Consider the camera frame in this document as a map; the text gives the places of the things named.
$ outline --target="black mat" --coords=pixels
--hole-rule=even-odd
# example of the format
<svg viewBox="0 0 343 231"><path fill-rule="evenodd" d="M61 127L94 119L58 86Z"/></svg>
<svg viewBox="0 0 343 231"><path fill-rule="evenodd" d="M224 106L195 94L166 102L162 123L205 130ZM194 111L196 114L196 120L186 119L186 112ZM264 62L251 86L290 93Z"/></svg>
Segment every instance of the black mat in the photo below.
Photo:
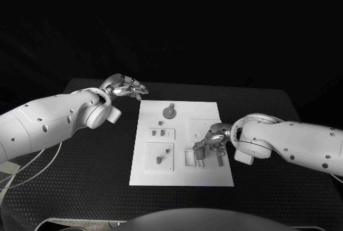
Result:
<svg viewBox="0 0 343 231"><path fill-rule="evenodd" d="M97 87L104 80L74 79L65 93ZM287 94L280 90L145 83L145 100L218 102L222 122L234 123L250 113L299 121ZM120 97L123 111L116 124L80 130L64 142L61 155L44 174L9 190L3 201L5 228L35 230L48 218L126 221L173 208L205 207L245 212L290 226L341 229L343 202L330 175L287 163L273 153L248 166L230 161L235 187L129 186L140 102ZM31 178L57 152L18 175Z"/></svg>

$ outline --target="white platform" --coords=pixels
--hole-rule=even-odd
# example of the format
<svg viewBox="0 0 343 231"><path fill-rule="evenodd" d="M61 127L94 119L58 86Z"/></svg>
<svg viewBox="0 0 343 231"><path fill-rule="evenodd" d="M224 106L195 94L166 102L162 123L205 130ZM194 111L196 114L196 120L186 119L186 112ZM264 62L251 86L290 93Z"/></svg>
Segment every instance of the white platform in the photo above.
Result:
<svg viewBox="0 0 343 231"><path fill-rule="evenodd" d="M166 119L163 109L170 103L176 117ZM142 100L130 185L234 186L228 155L222 157L221 167L217 152L207 149L204 163L192 163L189 150L215 123L221 123L217 102Z"/></svg>

